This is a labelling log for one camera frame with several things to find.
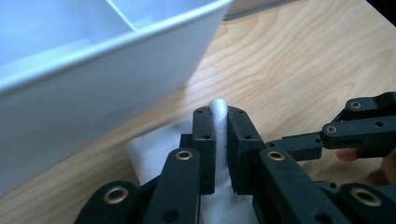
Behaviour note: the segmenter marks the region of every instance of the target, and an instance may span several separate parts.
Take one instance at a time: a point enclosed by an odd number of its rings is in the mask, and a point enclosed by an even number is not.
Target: white bin
[[[0,1],[0,196],[180,88],[230,2]]]

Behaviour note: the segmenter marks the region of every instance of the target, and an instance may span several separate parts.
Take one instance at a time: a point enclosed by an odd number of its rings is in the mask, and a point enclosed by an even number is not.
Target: folded cloth
[[[233,193],[227,167],[227,103],[216,99],[209,103],[216,135],[215,193],[201,196],[201,223],[258,223],[251,196]],[[161,174],[168,154],[178,148],[180,135],[192,133],[192,116],[136,137],[127,144],[134,171],[141,185]]]

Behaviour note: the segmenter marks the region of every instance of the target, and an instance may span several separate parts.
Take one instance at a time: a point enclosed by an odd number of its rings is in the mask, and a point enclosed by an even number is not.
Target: wooden surface
[[[216,97],[245,109],[264,141],[319,131],[354,97],[396,91],[396,29],[363,0],[298,0],[224,22],[187,85],[0,199],[0,223],[72,223],[105,183],[136,182],[129,139]],[[314,179],[381,184],[380,159],[302,162]]]

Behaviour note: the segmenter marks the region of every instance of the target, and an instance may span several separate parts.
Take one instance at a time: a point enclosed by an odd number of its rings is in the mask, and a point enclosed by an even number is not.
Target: towel
[[[201,196],[200,223],[256,224],[258,223],[249,195],[233,193],[227,167],[227,102],[215,99],[209,103],[216,135],[215,193]],[[180,135],[192,133],[192,116],[127,143],[134,171],[141,185],[161,174],[167,155],[178,148]]]

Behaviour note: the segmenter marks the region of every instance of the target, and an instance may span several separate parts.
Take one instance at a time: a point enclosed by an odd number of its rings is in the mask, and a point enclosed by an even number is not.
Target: human hand
[[[357,148],[345,148],[335,154],[341,161],[355,161],[358,158]],[[387,157],[382,158],[381,169],[389,184],[396,184],[396,148]]]

